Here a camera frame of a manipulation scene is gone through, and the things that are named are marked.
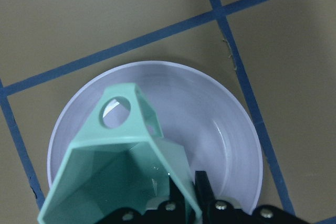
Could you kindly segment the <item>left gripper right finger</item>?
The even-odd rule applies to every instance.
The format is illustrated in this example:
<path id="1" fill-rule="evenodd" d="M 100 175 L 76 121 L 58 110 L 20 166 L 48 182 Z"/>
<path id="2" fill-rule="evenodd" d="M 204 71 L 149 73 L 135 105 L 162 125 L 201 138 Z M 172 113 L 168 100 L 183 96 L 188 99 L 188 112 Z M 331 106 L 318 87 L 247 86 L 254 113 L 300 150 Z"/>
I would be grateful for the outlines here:
<path id="1" fill-rule="evenodd" d="M 207 172 L 204 170 L 195 172 L 195 193 L 200 208 L 207 208 L 215 200 Z"/>

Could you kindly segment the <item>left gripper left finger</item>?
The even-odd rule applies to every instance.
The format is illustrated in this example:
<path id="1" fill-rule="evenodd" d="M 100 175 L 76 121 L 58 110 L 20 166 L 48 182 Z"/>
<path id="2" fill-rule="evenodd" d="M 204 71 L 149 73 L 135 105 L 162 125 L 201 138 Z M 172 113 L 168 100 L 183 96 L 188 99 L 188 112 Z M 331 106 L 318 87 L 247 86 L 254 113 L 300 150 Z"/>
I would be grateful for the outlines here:
<path id="1" fill-rule="evenodd" d="M 179 188 L 176 186 L 171 175 L 169 175 L 169 204 L 184 205 L 185 199 Z"/>

